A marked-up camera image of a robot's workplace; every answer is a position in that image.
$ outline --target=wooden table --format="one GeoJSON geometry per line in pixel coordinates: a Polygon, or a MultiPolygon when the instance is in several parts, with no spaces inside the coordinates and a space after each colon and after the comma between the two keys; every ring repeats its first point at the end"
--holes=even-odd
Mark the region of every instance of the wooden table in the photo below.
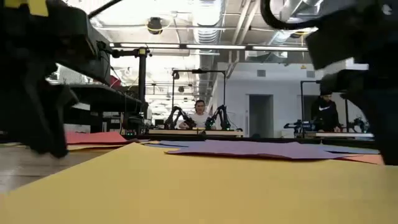
{"type": "Polygon", "coordinates": [[[38,156],[26,147],[0,146],[0,194],[103,155],[104,151],[71,152],[64,159],[38,156]]]}
{"type": "Polygon", "coordinates": [[[236,136],[242,137],[242,131],[222,131],[222,130],[164,130],[164,129],[150,129],[149,134],[202,134],[206,132],[208,136],[236,136]]]}

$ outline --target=white shirt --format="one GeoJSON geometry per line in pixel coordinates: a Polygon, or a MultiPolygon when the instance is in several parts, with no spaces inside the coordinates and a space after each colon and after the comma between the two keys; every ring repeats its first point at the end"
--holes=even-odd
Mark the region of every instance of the white shirt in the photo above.
{"type": "Polygon", "coordinates": [[[205,128],[205,123],[207,118],[209,117],[209,114],[206,112],[203,112],[202,115],[199,114],[191,114],[189,117],[192,118],[192,120],[197,124],[197,128],[205,128]]]}

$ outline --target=man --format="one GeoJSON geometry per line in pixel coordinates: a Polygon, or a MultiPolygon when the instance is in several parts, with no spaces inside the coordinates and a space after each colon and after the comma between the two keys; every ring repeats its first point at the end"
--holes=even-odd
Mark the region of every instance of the man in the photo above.
{"type": "MultiPolygon", "coordinates": [[[[197,128],[205,128],[205,123],[209,114],[205,112],[205,102],[203,100],[197,100],[195,102],[195,114],[190,115],[192,120],[197,124],[197,128]]],[[[188,129],[189,126],[185,122],[181,122],[178,126],[181,129],[188,129]]]]}
{"type": "Polygon", "coordinates": [[[321,94],[311,107],[311,120],[315,122],[316,131],[340,132],[336,103],[331,100],[331,92],[321,94]]]}

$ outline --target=air duct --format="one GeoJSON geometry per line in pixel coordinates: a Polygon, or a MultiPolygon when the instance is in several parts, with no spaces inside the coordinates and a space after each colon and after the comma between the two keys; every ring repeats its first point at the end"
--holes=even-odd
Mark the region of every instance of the air duct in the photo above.
{"type": "MultiPolygon", "coordinates": [[[[193,10],[193,23],[206,29],[195,29],[193,35],[198,44],[219,44],[221,31],[219,29],[209,29],[209,27],[219,27],[223,23],[223,12],[225,10],[225,0],[196,0],[193,10]]],[[[200,68],[213,68],[214,56],[201,55],[200,68]]],[[[206,73],[200,75],[199,95],[208,94],[208,86],[212,85],[210,80],[213,74],[206,73]]]]}
{"type": "MultiPolygon", "coordinates": [[[[306,18],[318,16],[320,4],[323,0],[288,0],[279,12],[279,19],[288,22],[302,22],[306,18]]],[[[302,34],[311,32],[311,29],[304,30],[280,30],[276,31],[271,40],[264,45],[284,45],[288,38],[298,38],[302,34]]],[[[248,52],[246,59],[249,61],[261,62],[283,62],[288,57],[287,52],[248,52]]]]}

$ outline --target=door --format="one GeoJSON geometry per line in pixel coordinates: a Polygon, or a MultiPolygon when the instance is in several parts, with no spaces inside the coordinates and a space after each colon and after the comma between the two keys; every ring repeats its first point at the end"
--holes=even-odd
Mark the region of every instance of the door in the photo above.
{"type": "Polygon", "coordinates": [[[249,95],[249,137],[274,137],[274,97],[249,95]]]}

